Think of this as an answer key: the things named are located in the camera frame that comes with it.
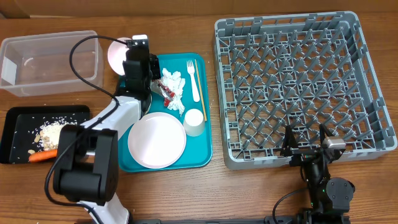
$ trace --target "chopstick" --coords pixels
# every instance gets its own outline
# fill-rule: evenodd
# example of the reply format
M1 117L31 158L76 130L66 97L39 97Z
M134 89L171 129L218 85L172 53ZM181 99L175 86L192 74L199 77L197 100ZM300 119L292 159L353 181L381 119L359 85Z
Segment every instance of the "chopstick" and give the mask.
M201 92L201 85L200 85L200 77L199 77L198 63L197 63L197 60L196 60L196 59L195 59L195 66L196 66L196 68L197 68L199 92L200 92L200 98L201 98L201 106L203 107L203 115L204 115L204 117L205 117L205 121L207 121L206 109L205 109L205 102L203 101L203 93Z

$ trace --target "gray dish rack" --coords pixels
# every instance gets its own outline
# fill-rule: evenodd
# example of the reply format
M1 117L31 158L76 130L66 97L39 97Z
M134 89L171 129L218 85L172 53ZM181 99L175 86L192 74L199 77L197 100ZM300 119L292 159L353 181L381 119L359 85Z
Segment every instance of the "gray dish rack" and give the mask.
M353 12L220 19L215 67L224 161L277 167L285 127L299 148L319 146L319 124L347 142L339 161L397 147L361 24Z

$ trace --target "black tray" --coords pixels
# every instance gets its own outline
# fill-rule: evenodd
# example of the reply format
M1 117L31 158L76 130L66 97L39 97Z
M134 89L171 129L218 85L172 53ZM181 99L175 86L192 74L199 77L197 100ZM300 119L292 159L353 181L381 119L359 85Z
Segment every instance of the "black tray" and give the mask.
M26 106L11 108L6 115L6 122L0 142L0 163L20 164L29 161L29 149L38 151L34 142L35 134L40 126L48 121L52 123L59 117L67 122L81 124L90 119L90 109L85 105L73 106Z

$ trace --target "wooden table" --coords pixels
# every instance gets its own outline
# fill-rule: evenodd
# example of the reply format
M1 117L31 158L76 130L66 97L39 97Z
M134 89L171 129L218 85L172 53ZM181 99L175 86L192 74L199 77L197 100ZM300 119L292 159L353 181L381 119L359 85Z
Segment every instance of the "wooden table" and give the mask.
M398 13L364 13L359 20L395 128L398 120ZM281 196L304 186L299 169L239 170L226 168L223 161L219 102L213 68L214 23L228 16L96 17L70 19L0 20L0 39L32 34L95 30L99 35L130 37L147 34L153 54L196 52L206 62L213 158L200 169L128 174L120 172L117 194L135 218L163 220L211 218L262 218L271 215ZM101 40L106 58L109 41ZM117 75L105 65L104 87L113 91ZM110 99L98 91L18 98L0 91L0 127L13 106L88 105L96 115ZM352 223L397 223L398 151L373 161L336 163L333 177L356 186L351 202ZM81 208L51 204L43 191L50 163L0 165L0 223L72 223L87 219ZM308 195L301 194L280 204L278 215L294 215L308 207Z

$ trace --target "transparent container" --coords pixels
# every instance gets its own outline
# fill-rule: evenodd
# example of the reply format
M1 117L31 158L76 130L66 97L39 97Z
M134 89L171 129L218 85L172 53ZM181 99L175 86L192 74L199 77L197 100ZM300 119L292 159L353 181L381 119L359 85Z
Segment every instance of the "transparent container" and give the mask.
M16 96L37 96L94 88L77 79L69 53L92 30L4 39L0 48L0 88ZM104 65L98 39L86 40L73 54L76 71L94 85L103 85Z

